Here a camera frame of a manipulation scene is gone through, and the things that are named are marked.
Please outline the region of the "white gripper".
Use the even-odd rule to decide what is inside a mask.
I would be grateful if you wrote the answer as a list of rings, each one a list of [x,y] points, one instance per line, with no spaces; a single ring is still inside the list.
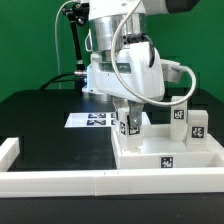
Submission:
[[[165,94],[165,85],[158,51],[155,51],[155,60],[152,67],[149,66],[150,59],[149,43],[134,43],[119,51],[116,57],[116,65],[122,79],[135,93],[155,101],[161,101]],[[112,64],[103,62],[99,53],[91,55],[91,68],[98,91],[115,96],[112,98],[115,112],[118,112],[119,108],[126,107],[127,100],[130,100],[128,103],[130,126],[133,128],[140,127],[144,107],[141,104],[142,100],[131,94],[120,83]]]

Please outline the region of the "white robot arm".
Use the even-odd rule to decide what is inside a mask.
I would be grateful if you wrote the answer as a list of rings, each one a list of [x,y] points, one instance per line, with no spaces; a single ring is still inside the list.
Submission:
[[[192,10],[200,0],[81,0],[87,5],[89,32],[85,40],[91,53],[85,89],[114,97],[115,106],[129,109],[128,121],[133,128],[142,123],[146,103],[170,107],[163,100],[164,83],[176,82],[183,72],[193,71],[177,62],[163,60],[146,34],[146,18],[158,14],[176,14]]]

